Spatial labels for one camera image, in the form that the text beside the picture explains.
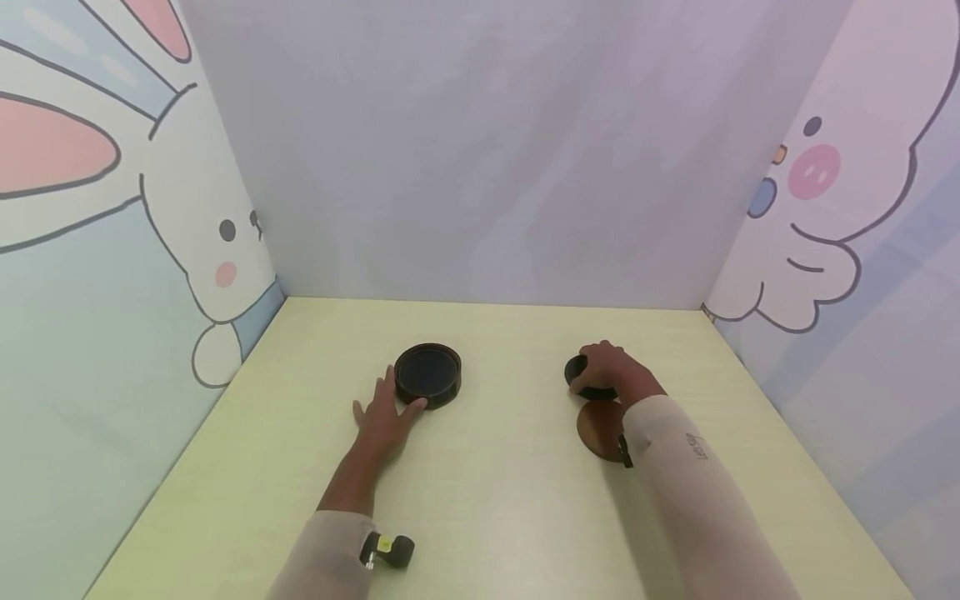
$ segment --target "pastel wallpaper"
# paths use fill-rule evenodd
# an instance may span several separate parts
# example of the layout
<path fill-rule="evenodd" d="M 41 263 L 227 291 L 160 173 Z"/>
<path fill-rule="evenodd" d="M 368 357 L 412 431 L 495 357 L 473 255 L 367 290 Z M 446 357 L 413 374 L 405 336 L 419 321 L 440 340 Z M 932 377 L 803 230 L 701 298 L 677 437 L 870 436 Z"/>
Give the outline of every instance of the pastel wallpaper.
<path fill-rule="evenodd" d="M 179 10 L 0 4 L 4 597 L 85 593 L 283 302 Z"/>
<path fill-rule="evenodd" d="M 920 600 L 960 597 L 958 14 L 854 2 L 706 302 Z"/>

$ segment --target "dark brown coaster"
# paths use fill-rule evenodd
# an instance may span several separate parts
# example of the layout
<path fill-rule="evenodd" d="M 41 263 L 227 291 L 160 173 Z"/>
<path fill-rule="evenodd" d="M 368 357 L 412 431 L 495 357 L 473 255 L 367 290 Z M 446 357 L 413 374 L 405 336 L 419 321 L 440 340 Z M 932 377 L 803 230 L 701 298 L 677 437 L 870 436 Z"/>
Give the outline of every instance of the dark brown coaster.
<path fill-rule="evenodd" d="M 603 460 L 622 463 L 617 438 L 623 433 L 623 413 L 619 402 L 593 400 L 584 404 L 577 416 L 580 441 Z"/>

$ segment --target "table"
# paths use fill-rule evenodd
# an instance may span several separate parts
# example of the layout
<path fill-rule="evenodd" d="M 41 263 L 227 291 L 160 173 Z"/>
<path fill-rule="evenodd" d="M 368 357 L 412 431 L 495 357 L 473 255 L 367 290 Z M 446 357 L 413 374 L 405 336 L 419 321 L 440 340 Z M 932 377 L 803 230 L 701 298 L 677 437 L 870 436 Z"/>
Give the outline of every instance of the table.
<path fill-rule="evenodd" d="M 681 598 L 621 466 L 580 443 L 566 360 L 609 338 L 657 374 L 741 486 L 804 598 L 911 598 L 697 311 L 290 298 L 87 598 L 260 600 L 352 441 L 352 400 L 406 348 L 463 358 L 377 493 L 417 551 L 372 598 Z"/>

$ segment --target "wall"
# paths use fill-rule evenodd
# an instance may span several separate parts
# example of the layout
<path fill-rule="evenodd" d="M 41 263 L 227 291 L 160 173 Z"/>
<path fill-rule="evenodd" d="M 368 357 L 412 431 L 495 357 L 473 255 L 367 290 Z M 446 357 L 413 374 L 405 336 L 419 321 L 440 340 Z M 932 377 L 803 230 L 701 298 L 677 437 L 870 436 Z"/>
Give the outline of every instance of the wall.
<path fill-rule="evenodd" d="M 83 596 L 283 296 L 167 0 L 0 6 L 0 596 Z"/>
<path fill-rule="evenodd" d="M 707 301 L 920 600 L 960 597 L 959 36 L 854 3 Z"/>
<path fill-rule="evenodd" d="M 184 4 L 289 293 L 695 308 L 850 1 Z"/>

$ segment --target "pig eye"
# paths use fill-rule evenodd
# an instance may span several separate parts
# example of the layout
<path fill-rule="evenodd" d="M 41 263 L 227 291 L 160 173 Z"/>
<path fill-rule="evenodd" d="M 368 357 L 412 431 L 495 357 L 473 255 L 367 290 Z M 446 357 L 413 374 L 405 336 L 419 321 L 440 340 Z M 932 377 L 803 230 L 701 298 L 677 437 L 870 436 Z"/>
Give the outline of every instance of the pig eye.
<path fill-rule="evenodd" d="M 232 242 L 236 236 L 237 227 L 230 219 L 224 219 L 220 222 L 220 237 L 224 238 L 225 242 Z"/>
<path fill-rule="evenodd" d="M 804 125 L 804 135 L 810 137 L 811 135 L 816 135 L 820 130 L 820 127 L 824 124 L 824 120 L 820 117 L 813 117 Z"/>

